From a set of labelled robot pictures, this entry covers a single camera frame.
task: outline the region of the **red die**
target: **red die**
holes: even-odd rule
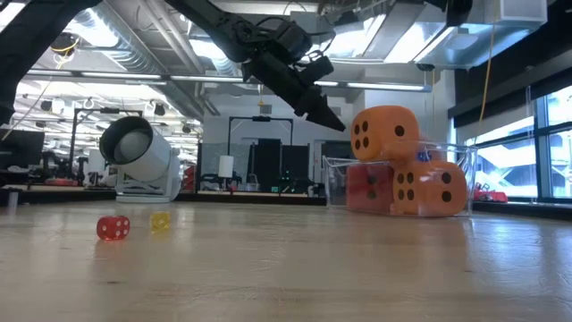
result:
[[[393,169],[388,165],[351,165],[347,171],[346,207],[389,214],[393,203]]]
[[[104,241],[122,240],[130,230],[126,216],[104,216],[97,221],[97,236]]]

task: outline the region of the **wooden tabletop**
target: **wooden tabletop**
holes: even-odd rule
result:
[[[172,227],[151,233],[153,211]],[[0,320],[572,321],[572,226],[319,207],[0,208]],[[101,216],[131,220],[100,241]]]

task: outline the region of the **transparent plastic bin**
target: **transparent plastic bin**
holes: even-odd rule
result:
[[[324,157],[329,207],[387,216],[470,215],[475,187],[476,148],[432,142],[415,160],[376,161]]]

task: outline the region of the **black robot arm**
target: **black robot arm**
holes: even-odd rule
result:
[[[298,116],[338,131],[345,126],[314,84],[333,72],[327,57],[293,67],[311,48],[311,36],[295,22],[267,30],[208,0],[165,0],[203,29],[233,62],[244,80],[254,76],[294,108]],[[101,0],[31,0],[0,33],[0,123],[8,123],[18,83],[81,10]]]

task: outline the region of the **yellow die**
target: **yellow die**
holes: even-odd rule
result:
[[[156,212],[151,215],[151,230],[162,231],[169,229],[171,214],[166,211]]]

